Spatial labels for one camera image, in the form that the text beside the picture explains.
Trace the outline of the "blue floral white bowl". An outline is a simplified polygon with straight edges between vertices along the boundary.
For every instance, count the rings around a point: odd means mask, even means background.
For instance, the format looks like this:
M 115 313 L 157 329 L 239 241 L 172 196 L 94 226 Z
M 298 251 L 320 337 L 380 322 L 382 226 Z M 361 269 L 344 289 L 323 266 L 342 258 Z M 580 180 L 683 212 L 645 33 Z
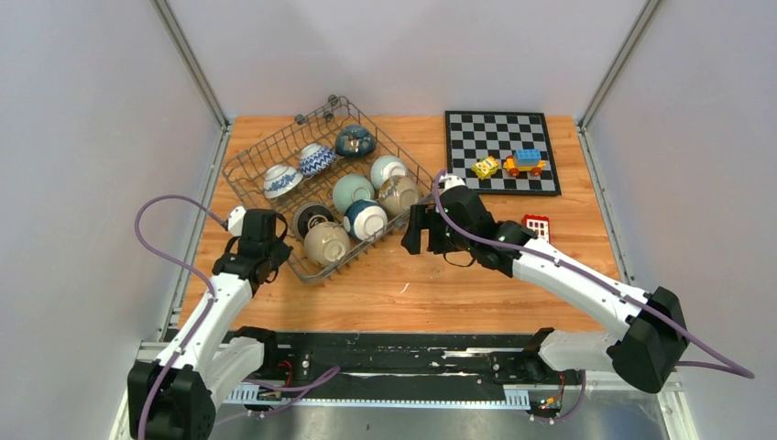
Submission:
M 263 193 L 267 199 L 275 199 L 288 193 L 302 181 L 300 171 L 284 164 L 276 164 L 266 170 Z

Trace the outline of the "blue zigzag pattern bowl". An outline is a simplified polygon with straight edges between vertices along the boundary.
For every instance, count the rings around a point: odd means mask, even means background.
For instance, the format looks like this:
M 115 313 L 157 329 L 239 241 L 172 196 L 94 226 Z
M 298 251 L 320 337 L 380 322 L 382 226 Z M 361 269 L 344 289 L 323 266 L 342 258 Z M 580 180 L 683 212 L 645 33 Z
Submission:
M 304 177 L 318 174 L 332 165 L 337 159 L 335 152 L 321 143 L 308 144 L 301 150 L 300 171 Z

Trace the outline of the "dark teal glazed bowl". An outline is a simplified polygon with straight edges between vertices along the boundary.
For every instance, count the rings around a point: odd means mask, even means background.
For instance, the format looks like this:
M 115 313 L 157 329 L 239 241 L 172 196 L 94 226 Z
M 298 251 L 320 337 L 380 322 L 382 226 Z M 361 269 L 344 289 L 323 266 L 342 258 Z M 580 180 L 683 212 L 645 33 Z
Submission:
M 377 141 L 372 132 L 363 125 L 345 126 L 336 136 L 335 153 L 341 157 L 365 157 L 377 149 Z

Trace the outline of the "pale green bowl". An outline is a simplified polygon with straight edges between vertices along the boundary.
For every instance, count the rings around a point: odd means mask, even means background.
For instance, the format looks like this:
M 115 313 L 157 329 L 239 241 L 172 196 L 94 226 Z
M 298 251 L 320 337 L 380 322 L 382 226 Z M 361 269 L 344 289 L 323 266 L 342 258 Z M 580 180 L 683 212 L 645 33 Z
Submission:
M 378 157 L 370 169 L 370 181 L 377 190 L 383 183 L 393 176 L 407 176 L 409 168 L 405 162 L 397 156 L 383 155 Z
M 358 200 L 374 200 L 375 188 L 364 175 L 347 174 L 334 185 L 332 198 L 335 209 L 344 214 Z

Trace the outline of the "cream beige bowl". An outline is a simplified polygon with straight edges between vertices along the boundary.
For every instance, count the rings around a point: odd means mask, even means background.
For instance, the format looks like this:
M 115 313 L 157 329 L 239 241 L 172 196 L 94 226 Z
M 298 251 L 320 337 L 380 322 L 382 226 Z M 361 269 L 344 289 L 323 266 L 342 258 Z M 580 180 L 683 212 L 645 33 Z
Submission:
M 350 236 L 335 222 L 315 225 L 304 238 L 306 256 L 327 267 L 342 259 L 352 248 Z

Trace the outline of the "grey wire dish rack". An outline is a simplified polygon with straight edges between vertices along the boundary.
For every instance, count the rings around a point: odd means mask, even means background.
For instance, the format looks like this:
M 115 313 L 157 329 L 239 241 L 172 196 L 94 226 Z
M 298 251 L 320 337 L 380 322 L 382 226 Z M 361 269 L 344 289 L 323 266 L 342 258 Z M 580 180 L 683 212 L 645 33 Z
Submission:
M 339 158 L 326 170 L 302 179 L 288 194 L 269 199 L 263 191 L 263 180 L 272 166 L 280 164 L 300 167 L 301 151 L 317 142 L 334 147 L 339 132 L 348 125 L 359 124 L 376 138 L 377 149 L 365 158 Z M 347 174 L 369 176 L 374 160 L 382 155 L 399 157 L 409 166 L 409 175 L 421 189 L 421 199 L 426 202 L 432 187 L 433 176 L 418 162 L 414 153 L 400 147 L 370 117 L 344 97 L 331 94 L 327 103 L 303 115 L 282 129 L 258 141 L 224 163 L 225 181 L 246 208 L 267 207 L 287 220 L 309 203 L 322 203 L 331 210 L 337 222 L 343 216 L 336 210 L 333 191 L 336 182 Z

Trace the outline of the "beige speckled bowl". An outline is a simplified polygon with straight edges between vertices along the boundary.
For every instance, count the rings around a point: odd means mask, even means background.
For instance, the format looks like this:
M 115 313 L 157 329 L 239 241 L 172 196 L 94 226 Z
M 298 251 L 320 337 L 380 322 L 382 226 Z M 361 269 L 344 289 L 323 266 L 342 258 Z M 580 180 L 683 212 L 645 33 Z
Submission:
M 391 176 L 378 190 L 378 202 L 392 217 L 403 214 L 421 198 L 421 190 L 408 176 Z

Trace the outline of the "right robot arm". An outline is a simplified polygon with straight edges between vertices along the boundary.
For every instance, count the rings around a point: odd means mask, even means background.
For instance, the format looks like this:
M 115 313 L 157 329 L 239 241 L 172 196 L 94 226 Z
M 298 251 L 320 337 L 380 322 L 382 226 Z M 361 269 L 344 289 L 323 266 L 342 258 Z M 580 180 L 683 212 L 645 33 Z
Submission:
M 465 186 L 443 190 L 439 203 L 410 209 L 401 245 L 412 255 L 427 249 L 446 255 L 465 251 L 480 266 L 526 281 L 572 304 L 604 327 L 602 333 L 572 335 L 542 329 L 523 358 L 527 377 L 546 382 L 558 371 L 598 370 L 618 374 L 633 388 L 663 388 L 689 345 L 678 296 L 623 284 L 565 255 L 515 221 L 497 221 L 479 195 Z

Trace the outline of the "pale green bowl rear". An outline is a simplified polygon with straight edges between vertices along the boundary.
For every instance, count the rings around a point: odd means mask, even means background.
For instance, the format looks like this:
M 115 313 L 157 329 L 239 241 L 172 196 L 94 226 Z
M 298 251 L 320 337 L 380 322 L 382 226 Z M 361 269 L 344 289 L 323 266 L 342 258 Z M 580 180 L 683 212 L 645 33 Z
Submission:
M 370 181 L 377 190 L 383 183 L 393 176 L 407 176 L 409 168 L 405 162 L 397 156 L 383 155 L 378 157 L 370 169 Z

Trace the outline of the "yellow toy block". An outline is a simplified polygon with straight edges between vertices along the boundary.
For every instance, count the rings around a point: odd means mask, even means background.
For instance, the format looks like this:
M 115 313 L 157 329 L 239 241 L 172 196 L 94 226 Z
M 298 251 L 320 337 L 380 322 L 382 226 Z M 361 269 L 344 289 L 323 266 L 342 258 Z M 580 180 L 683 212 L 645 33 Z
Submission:
M 488 179 L 500 169 L 500 162 L 492 156 L 478 160 L 471 167 L 471 171 L 479 180 Z

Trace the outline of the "black white checkerboard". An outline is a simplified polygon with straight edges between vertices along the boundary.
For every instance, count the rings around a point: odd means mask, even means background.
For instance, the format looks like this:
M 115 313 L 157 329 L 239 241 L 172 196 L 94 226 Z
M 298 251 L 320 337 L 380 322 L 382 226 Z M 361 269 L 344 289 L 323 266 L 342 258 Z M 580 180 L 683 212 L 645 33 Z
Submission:
M 444 117 L 447 171 L 465 180 L 469 188 L 501 195 L 562 193 L 545 114 L 447 110 Z M 546 165 L 539 176 L 522 172 L 515 178 L 503 169 L 504 160 L 518 149 L 542 153 Z M 490 178 L 479 180 L 471 167 L 488 156 L 500 162 L 500 169 Z

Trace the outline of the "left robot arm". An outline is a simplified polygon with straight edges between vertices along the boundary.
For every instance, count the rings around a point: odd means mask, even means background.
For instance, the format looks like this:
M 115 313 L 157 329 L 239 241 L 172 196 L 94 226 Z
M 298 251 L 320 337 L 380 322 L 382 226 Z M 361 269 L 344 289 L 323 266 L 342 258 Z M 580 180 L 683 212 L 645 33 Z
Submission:
M 176 338 L 152 361 L 127 375 L 130 435 L 134 439 L 206 439 L 226 396 L 246 376 L 273 377 L 280 353 L 273 332 L 245 327 L 224 350 L 230 324 L 263 283 L 289 258 L 284 216 L 241 206 L 227 218 L 232 234 L 215 261 L 206 292 Z

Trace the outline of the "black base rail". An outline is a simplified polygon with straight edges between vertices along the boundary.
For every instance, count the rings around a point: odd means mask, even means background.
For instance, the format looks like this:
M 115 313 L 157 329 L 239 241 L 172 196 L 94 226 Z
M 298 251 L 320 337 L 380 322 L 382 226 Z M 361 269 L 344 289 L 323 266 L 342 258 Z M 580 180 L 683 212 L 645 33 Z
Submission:
M 581 383 L 629 390 L 610 371 L 554 372 L 540 364 L 540 337 L 518 334 L 275 333 L 244 327 L 226 334 L 265 344 L 268 358 L 225 398 L 272 407 L 308 386 L 300 405 L 377 408 L 540 409 L 560 389 L 565 403 Z

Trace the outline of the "pale green bowl middle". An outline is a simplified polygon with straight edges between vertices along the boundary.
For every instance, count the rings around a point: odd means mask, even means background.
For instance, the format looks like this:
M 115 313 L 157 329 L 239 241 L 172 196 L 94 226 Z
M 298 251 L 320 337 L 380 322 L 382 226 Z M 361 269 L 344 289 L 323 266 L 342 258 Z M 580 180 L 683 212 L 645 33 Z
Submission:
M 332 198 L 335 209 L 344 214 L 358 200 L 374 200 L 375 188 L 364 175 L 347 174 L 334 185 Z

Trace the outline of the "black striped bowl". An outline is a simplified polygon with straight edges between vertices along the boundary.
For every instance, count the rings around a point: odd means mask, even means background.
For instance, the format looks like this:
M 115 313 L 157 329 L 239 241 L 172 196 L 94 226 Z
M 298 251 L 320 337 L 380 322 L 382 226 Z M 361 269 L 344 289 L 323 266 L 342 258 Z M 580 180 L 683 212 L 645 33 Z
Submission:
M 306 203 L 295 212 L 291 225 L 295 235 L 304 239 L 316 225 L 333 221 L 334 214 L 325 204 Z

